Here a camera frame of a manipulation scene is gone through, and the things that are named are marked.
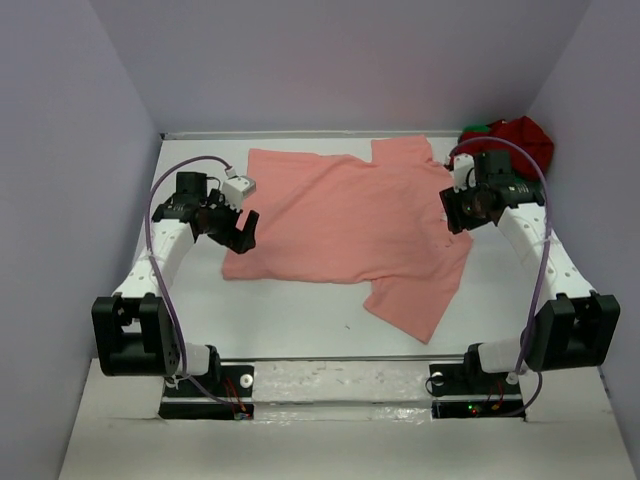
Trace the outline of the pink t shirt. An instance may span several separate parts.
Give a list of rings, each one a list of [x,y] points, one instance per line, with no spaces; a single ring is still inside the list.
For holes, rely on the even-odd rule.
[[[253,149],[256,245],[228,254],[227,280],[367,282],[364,306],[428,342],[456,294],[472,247],[447,226],[450,173],[422,136],[375,140],[371,159]]]

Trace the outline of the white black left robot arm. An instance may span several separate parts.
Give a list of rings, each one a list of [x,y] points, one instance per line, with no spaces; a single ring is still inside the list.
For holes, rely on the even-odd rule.
[[[236,254],[256,245],[259,215],[244,212],[256,190],[247,176],[228,173],[216,188],[209,176],[180,172],[174,193],[144,219],[145,247],[125,280],[97,298],[91,318],[107,376],[185,378],[201,395],[221,383],[221,360],[210,345],[186,341],[169,290],[182,261],[201,237]]]

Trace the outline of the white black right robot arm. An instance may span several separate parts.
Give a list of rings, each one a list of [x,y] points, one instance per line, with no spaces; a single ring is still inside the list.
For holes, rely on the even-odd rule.
[[[533,282],[522,333],[471,346],[476,358],[461,366],[462,384],[482,392],[497,374],[602,365],[620,304],[615,296],[599,293],[566,252],[552,226],[545,183],[519,179],[506,150],[456,154],[449,168],[454,184],[440,198],[450,232],[495,225]]]

